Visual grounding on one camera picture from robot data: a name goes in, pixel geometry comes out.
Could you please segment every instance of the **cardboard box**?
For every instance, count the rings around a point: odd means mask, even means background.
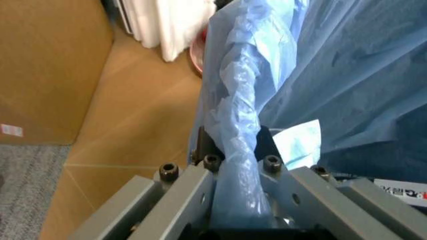
[[[0,1],[0,143],[71,144],[112,41],[100,0]]]

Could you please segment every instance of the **blue plastic bag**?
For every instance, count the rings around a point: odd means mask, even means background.
[[[271,227],[254,149],[258,114],[296,65],[308,1],[235,0],[209,21],[196,123],[225,154],[211,214],[213,227]]]

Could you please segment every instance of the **bolt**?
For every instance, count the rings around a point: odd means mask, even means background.
[[[275,174],[282,169],[282,160],[275,155],[268,155],[264,157],[262,166],[265,171]]]
[[[212,173],[218,172],[220,170],[221,158],[217,155],[207,154],[203,158],[203,167]]]
[[[324,180],[329,181],[331,175],[329,174],[329,172],[326,171],[324,167],[315,164],[311,166],[310,169],[317,175],[322,177]]]
[[[174,182],[180,173],[178,166],[175,163],[165,163],[158,169],[160,179],[165,182]]]

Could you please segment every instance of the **gray carpet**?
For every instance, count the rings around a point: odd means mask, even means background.
[[[0,144],[0,239],[37,239],[69,146]]]

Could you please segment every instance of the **blue plastic sheet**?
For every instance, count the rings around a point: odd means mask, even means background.
[[[235,0],[209,22],[189,148],[204,125],[226,156],[214,225],[269,226],[253,156],[260,123],[287,129],[319,119],[321,153],[331,153],[320,163],[427,181],[427,1],[307,5]]]
[[[306,0],[235,0],[209,21],[193,137],[203,124],[225,154],[212,204],[213,227],[272,226],[254,156],[258,114],[296,65],[307,7]]]

